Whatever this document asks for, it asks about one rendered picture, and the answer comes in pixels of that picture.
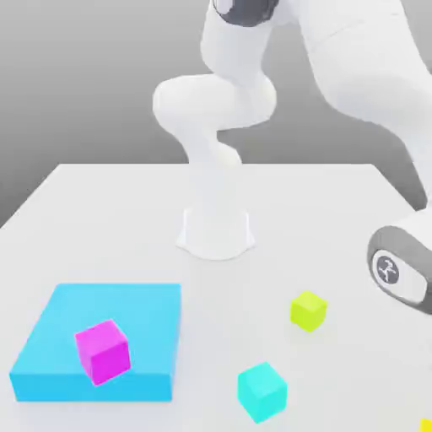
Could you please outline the small lime cube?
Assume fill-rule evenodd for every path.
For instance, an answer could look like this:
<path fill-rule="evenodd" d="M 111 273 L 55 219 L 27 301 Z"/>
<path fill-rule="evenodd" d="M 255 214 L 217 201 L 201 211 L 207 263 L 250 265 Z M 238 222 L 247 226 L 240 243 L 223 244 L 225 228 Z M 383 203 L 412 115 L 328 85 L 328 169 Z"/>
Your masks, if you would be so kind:
<path fill-rule="evenodd" d="M 305 291 L 293 299 L 290 320 L 303 330 L 312 332 L 325 320 L 327 301 L 318 295 Z"/>

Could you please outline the small magenta cube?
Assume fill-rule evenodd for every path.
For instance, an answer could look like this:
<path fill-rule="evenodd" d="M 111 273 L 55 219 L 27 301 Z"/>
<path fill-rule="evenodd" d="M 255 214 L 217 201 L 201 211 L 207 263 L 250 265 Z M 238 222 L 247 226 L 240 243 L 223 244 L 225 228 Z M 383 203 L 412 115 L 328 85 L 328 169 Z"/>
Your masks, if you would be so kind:
<path fill-rule="evenodd" d="M 74 338 L 79 362 L 94 386 L 131 369 L 128 340 L 112 319 L 77 332 Z"/>

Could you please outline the small cyan cube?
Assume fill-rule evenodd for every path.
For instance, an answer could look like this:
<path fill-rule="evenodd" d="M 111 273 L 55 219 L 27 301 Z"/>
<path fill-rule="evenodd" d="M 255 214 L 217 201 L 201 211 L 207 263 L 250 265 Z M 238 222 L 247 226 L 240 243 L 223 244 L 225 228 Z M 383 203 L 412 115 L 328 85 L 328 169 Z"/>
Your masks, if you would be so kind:
<path fill-rule="evenodd" d="M 259 424 L 286 408 L 288 384 L 268 362 L 262 362 L 239 373 L 237 399 Z"/>

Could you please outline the large blue box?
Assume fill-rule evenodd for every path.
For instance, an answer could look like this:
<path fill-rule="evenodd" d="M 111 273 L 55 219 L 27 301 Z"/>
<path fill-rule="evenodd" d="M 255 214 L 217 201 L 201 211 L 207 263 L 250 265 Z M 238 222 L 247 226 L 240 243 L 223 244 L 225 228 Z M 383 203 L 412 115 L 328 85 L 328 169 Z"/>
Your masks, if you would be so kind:
<path fill-rule="evenodd" d="M 94 386 L 74 335 L 112 319 L 131 369 Z M 178 284 L 64 283 L 53 291 L 9 373 L 19 402 L 168 402 L 181 322 Z"/>

